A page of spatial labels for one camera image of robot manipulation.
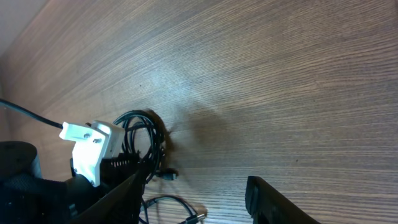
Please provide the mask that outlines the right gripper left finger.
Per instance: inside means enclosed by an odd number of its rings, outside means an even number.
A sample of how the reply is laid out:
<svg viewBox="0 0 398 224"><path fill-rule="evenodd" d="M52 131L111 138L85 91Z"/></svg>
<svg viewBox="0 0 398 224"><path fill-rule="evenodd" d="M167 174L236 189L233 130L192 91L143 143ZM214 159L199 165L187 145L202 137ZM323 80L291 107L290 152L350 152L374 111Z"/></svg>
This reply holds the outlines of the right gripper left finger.
<svg viewBox="0 0 398 224"><path fill-rule="evenodd" d="M70 223L139 223L145 177L136 172Z"/></svg>

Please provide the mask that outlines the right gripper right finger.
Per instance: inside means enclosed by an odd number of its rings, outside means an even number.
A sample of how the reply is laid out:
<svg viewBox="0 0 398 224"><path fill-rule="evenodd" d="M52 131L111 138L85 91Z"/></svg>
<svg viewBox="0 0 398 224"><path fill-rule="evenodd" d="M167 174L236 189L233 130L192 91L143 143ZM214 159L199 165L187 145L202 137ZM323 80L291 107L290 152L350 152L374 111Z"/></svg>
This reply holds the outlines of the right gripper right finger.
<svg viewBox="0 0 398 224"><path fill-rule="evenodd" d="M253 223L320 224L258 176L248 176L245 205Z"/></svg>

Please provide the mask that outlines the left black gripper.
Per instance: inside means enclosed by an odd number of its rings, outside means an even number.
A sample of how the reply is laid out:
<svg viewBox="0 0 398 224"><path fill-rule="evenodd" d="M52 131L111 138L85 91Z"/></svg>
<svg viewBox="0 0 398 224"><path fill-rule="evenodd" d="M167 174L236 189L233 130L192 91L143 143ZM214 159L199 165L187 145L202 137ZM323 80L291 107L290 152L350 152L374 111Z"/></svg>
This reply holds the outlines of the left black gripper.
<svg viewBox="0 0 398 224"><path fill-rule="evenodd" d="M100 164L99 196L105 196L138 169L137 154L119 153L117 157L103 159Z"/></svg>

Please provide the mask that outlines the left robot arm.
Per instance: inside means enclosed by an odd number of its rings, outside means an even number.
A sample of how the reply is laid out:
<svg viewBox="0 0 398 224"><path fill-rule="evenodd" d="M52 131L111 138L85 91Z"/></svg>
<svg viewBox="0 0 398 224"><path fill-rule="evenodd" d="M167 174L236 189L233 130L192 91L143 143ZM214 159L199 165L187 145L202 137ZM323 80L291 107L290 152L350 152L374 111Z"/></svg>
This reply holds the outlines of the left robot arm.
<svg viewBox="0 0 398 224"><path fill-rule="evenodd" d="M1 223L138 223L144 178L137 158L99 163L99 186L71 167L64 182L41 177L35 146L1 143Z"/></svg>

